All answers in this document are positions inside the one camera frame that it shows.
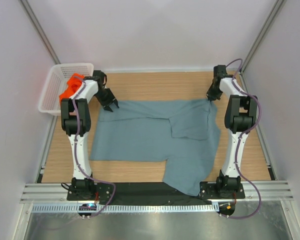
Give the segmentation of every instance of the wooden table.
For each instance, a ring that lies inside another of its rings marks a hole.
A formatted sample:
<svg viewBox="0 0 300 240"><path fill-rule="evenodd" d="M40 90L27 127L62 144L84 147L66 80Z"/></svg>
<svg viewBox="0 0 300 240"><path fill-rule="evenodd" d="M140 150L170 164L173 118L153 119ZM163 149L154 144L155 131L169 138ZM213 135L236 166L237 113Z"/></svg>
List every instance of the wooden table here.
<svg viewBox="0 0 300 240"><path fill-rule="evenodd" d="M206 97L213 72L151 72L108 74L107 86L120 101L170 101ZM228 98L215 101L218 108L216 123L221 130L213 169L206 181L215 181L224 164L228 147L228 130L224 126ZM100 104L96 98L89 103L91 130L88 151L92 147ZM162 182L166 161L90 161L93 176L109 182ZM270 180L258 135L253 130L244 147L242 173L250 180ZM73 174L71 146L58 118L44 170L43 183L69 183Z"/></svg>

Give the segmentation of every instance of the white backdrop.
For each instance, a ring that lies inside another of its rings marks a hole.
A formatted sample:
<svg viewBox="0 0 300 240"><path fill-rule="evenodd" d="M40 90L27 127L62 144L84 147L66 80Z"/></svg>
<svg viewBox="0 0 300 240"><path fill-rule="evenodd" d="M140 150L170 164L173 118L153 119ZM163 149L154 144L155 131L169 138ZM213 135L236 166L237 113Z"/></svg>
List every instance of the white backdrop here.
<svg viewBox="0 0 300 240"><path fill-rule="evenodd" d="M51 116L38 100L53 61L16 0L0 1L0 240L12 239L25 183L33 183Z"/></svg>
<svg viewBox="0 0 300 240"><path fill-rule="evenodd" d="M286 1L244 74L263 107L277 177L288 180L300 209L300 0Z"/></svg>
<svg viewBox="0 0 300 240"><path fill-rule="evenodd" d="M245 58L275 0L29 0L61 63L200 70Z"/></svg>

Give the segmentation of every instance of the gray floor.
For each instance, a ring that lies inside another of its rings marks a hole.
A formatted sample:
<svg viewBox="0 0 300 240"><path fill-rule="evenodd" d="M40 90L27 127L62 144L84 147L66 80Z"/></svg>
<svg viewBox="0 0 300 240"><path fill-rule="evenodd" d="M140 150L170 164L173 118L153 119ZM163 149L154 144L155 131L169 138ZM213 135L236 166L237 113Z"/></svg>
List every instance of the gray floor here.
<svg viewBox="0 0 300 240"><path fill-rule="evenodd" d="M238 202L234 216L245 216L257 202ZM79 219L77 213L32 213L26 240L292 240L281 203L266 201L245 220L215 212L102 214ZM59 230L45 228L62 227Z"/></svg>

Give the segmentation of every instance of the blue cloth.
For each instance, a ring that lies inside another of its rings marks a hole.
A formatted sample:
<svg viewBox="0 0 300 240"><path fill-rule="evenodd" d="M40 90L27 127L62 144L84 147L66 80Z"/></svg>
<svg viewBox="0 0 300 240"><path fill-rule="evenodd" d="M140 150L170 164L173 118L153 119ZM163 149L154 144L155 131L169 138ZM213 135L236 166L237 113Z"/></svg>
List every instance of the blue cloth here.
<svg viewBox="0 0 300 240"><path fill-rule="evenodd" d="M207 99L120 101L100 110L91 160L161 162L163 182L197 196L211 172L220 138L217 108Z"/></svg>

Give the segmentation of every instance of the folded garment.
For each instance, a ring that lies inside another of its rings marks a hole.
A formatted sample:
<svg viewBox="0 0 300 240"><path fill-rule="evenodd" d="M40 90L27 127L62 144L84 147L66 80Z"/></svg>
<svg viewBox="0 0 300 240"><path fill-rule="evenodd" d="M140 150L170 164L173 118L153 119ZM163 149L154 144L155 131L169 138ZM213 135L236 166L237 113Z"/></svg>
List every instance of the folded garment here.
<svg viewBox="0 0 300 240"><path fill-rule="evenodd" d="M218 149L216 114L207 99L121 101L113 112L100 110L90 159L167 160L163 182L197 196Z"/></svg>

